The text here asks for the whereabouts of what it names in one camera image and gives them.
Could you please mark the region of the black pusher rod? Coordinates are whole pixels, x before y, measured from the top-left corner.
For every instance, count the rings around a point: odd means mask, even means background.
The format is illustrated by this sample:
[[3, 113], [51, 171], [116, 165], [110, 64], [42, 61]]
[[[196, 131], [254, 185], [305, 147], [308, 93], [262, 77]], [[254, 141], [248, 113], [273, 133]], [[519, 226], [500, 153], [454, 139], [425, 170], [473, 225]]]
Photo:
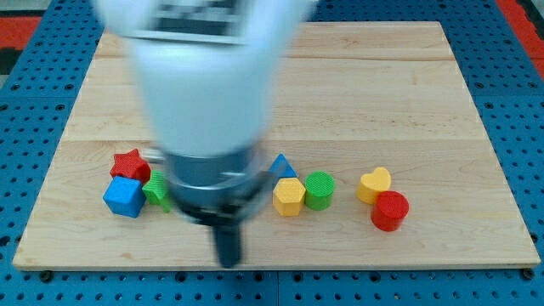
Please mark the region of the black pusher rod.
[[226, 269], [235, 267], [242, 258], [241, 226], [239, 224], [214, 225], [212, 237], [220, 265]]

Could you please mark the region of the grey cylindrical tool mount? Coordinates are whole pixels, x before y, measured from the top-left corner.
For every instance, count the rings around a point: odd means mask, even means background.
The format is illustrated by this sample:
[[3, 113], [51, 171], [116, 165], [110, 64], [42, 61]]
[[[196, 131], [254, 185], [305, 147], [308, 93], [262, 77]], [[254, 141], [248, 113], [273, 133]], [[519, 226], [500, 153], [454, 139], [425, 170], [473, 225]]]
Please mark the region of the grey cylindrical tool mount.
[[195, 224], [238, 224], [253, 217], [276, 183], [276, 172], [262, 168], [257, 145], [212, 157], [176, 156], [151, 146], [144, 159], [161, 166], [168, 195]]

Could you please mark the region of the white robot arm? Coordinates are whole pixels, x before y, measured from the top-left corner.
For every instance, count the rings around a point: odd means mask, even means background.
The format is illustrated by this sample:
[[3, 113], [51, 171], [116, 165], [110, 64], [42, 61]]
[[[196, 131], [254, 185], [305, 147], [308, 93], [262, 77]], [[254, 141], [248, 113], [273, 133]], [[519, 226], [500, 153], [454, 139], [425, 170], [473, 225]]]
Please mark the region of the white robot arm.
[[262, 166], [269, 92], [308, 0], [93, 2], [120, 37], [158, 145], [167, 192], [209, 226], [221, 266], [241, 260], [241, 223], [279, 174]]

